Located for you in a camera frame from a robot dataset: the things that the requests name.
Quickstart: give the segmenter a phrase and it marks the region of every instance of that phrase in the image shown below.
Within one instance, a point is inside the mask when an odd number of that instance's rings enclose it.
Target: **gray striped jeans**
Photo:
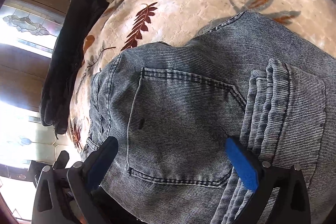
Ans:
[[[336,60],[258,13],[183,47],[121,52],[92,77],[90,118],[83,160],[116,137],[101,185],[146,223],[233,222],[252,193],[225,154],[228,136],[274,166],[301,165],[312,223],[335,204]]]

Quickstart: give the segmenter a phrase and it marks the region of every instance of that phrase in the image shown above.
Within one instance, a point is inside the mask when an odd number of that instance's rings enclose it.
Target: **black garment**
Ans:
[[[39,107],[42,125],[53,125],[56,135],[64,134],[68,128],[69,105],[83,60],[84,39],[108,4],[106,0],[70,2],[56,40]]]

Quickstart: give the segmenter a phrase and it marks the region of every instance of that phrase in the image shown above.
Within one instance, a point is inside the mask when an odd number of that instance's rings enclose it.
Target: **jeans back pocket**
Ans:
[[[233,85],[194,73],[143,68],[127,129],[131,176],[153,183],[221,187],[245,102]]]

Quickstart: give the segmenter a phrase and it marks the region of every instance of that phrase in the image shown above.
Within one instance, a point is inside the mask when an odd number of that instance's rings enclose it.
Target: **screw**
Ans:
[[[300,171],[301,170],[301,166],[299,164],[294,164],[294,170],[295,171]]]
[[[262,162],[262,165],[263,165],[263,167],[265,167],[265,168],[269,168],[269,167],[271,167],[271,164],[270,164],[268,161],[266,161],[266,160],[264,160],[264,161]]]
[[[42,171],[43,172],[49,172],[50,171],[50,166],[46,165],[45,167],[43,167]]]
[[[82,163],[81,161],[78,161],[78,162],[75,162],[75,163],[73,164],[73,167],[74,167],[74,168],[80,168],[80,167],[82,167],[82,165],[83,165],[83,163]]]

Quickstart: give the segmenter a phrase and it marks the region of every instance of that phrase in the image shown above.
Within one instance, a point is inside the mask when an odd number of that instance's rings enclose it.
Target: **leaf print blanket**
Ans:
[[[262,13],[336,57],[335,0],[107,0],[84,41],[68,134],[80,151],[88,136],[90,80],[120,51],[163,41],[182,46],[243,10]]]

